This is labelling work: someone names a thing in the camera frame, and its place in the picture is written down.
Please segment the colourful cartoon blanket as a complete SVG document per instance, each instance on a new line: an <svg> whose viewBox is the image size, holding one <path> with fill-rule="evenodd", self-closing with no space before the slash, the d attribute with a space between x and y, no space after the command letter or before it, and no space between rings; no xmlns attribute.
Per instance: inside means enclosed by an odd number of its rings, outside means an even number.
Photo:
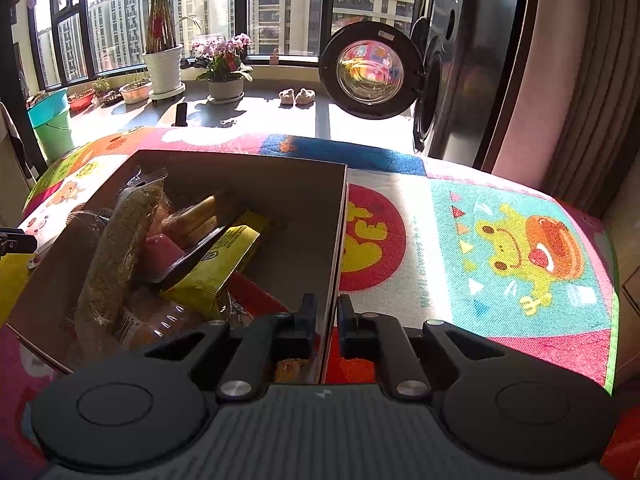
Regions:
<svg viewBox="0 0 640 480"><path fill-rule="evenodd" d="M186 448L142 467L70 467L48 460L32 429L32 404L50 385L94 363L75 333L69 373L30 350L6 321L58 232L42 207L60 206L98 244L113 208L88 211L81 185L137 151L247 154L332 162L347 169L337 291L328 326L307 359L277 364L264 394L221 408ZM639 416L613 396L618 299L615 259L597 223L507 180L382 148L288 134L139 127L93 141L57 162L29 197L19 229L33 254L1 261L1 474L6 479L634 479ZM231 328L222 293L217 321ZM374 365L346 360L337 300L405 328L441 320L582 374L605 388L616 415L600 460L565 469L512 469L465 451L423 405L383 392ZM161 339L154 344L164 342Z"/></svg>

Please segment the tall plant in white pot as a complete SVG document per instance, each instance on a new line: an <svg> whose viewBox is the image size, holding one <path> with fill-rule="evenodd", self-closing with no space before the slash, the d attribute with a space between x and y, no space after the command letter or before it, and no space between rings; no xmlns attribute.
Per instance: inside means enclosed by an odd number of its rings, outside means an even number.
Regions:
<svg viewBox="0 0 640 480"><path fill-rule="evenodd" d="M174 0L149 0L143 61L152 84L149 98L157 103L183 94L181 47L176 38Z"/></svg>

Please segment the striped curtain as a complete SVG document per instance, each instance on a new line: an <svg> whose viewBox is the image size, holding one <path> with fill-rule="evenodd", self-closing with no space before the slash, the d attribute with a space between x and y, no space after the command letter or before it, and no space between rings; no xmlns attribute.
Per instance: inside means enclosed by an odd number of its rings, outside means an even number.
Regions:
<svg viewBox="0 0 640 480"><path fill-rule="evenodd" d="M528 0L492 173L600 217L639 151L639 0Z"/></svg>

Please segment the pink flower pot plant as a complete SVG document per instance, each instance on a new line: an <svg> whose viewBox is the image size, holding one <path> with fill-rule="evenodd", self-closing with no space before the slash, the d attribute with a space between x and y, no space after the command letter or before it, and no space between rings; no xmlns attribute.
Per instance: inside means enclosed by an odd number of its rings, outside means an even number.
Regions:
<svg viewBox="0 0 640 480"><path fill-rule="evenodd" d="M204 70L198 80L207 82L209 104L231 104L243 99L244 82L253 80L253 69L245 64L251 45L250 36L244 32L231 38L208 35L192 42L193 66Z"/></svg>

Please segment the cardboard box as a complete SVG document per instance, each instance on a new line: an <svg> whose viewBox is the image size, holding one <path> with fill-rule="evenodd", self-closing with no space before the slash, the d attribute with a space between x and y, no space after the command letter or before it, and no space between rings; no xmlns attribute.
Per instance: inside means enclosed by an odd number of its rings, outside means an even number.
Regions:
<svg viewBox="0 0 640 480"><path fill-rule="evenodd" d="M81 185L88 211L113 208L125 184L140 170L168 172L165 190L184 207L225 188L251 211L280 221L260 244L245 275L295 311L303 294L318 302L316 332L328 326L346 216L347 169L332 162L247 154L137 151L119 167L106 166L96 182ZM41 359L71 372L76 337L65 322L75 307L94 246L80 222L68 223L60 206L42 207L60 234L30 276L6 324Z"/></svg>

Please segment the bread bun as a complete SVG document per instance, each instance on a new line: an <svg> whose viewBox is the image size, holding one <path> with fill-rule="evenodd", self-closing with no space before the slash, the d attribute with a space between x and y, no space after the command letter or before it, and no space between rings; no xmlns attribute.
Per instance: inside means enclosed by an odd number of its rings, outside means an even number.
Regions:
<svg viewBox="0 0 640 480"><path fill-rule="evenodd" d="M212 319L209 313L154 294L146 287L139 287L125 299L112 336L124 350L134 350L181 334Z"/></svg>
<svg viewBox="0 0 640 480"><path fill-rule="evenodd" d="M112 331L160 203L165 169L139 172L122 188L102 231L74 313L82 357L115 351Z"/></svg>

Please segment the pair of small slippers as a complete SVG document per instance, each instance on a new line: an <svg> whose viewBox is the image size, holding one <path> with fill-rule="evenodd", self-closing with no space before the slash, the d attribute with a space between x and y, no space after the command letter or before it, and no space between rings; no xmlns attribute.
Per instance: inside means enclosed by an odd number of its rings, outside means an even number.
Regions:
<svg viewBox="0 0 640 480"><path fill-rule="evenodd" d="M282 107L310 107L316 102L316 92L311 89L301 88L295 92L293 88L279 92L279 101Z"/></svg>

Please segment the green teal bucket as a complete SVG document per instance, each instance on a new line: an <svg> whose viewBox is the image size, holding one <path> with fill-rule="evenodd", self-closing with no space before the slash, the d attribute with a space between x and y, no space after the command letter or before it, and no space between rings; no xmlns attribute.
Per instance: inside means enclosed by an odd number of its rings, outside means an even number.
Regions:
<svg viewBox="0 0 640 480"><path fill-rule="evenodd" d="M28 110L28 117L48 162L54 162L74 148L70 103L65 89L45 94Z"/></svg>

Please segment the red cartoon snack bag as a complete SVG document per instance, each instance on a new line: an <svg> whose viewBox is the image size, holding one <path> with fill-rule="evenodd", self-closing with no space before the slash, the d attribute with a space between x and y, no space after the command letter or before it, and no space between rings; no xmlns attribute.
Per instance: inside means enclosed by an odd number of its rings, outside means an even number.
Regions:
<svg viewBox="0 0 640 480"><path fill-rule="evenodd" d="M284 304L239 272L228 279L222 304L224 314L237 326L249 326L255 318L288 312Z"/></svg>

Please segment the yellow snack bar packet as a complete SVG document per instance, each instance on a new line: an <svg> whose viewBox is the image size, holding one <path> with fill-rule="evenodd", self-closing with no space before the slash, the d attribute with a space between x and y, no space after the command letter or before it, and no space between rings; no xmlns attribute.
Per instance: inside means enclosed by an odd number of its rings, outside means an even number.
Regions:
<svg viewBox="0 0 640 480"><path fill-rule="evenodd" d="M245 211L194 268L175 285L162 290L160 296L208 320L221 318L218 297L232 274L242 270L253 257L272 224L270 216Z"/></svg>

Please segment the dark washing machine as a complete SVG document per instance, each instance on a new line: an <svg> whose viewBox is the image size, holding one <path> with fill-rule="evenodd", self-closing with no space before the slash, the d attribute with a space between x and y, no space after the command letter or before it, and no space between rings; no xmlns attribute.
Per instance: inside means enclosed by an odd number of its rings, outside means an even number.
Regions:
<svg viewBox="0 0 640 480"><path fill-rule="evenodd" d="M428 25L413 26L424 73L413 111L416 151L482 166L517 8L518 0L434 0Z"/></svg>

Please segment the orange snack packet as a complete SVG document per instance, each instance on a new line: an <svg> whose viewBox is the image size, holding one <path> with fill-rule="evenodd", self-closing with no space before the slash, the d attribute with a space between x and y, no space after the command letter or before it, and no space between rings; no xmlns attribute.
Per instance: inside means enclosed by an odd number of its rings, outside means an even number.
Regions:
<svg viewBox="0 0 640 480"><path fill-rule="evenodd" d="M197 245L214 229L224 226L238 209L239 203L235 198L209 195L160 222L160 232L178 247L188 249Z"/></svg>

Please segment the small white planter bowl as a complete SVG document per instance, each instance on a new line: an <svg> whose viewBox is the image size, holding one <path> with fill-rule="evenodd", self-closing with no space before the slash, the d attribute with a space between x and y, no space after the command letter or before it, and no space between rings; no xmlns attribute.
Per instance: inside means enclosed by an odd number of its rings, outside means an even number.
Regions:
<svg viewBox="0 0 640 480"><path fill-rule="evenodd" d="M149 99L151 88L152 84L149 78L143 78L124 84L119 88L119 93L126 105L132 105Z"/></svg>

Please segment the red small planter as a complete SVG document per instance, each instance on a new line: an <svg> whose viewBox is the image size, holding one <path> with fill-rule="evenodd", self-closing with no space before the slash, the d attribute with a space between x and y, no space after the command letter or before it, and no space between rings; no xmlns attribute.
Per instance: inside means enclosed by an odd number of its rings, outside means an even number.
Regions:
<svg viewBox="0 0 640 480"><path fill-rule="evenodd" d="M70 112L72 114L79 114L86 110L93 103L95 95L96 92L93 89L70 94L67 97L68 105L70 106Z"/></svg>

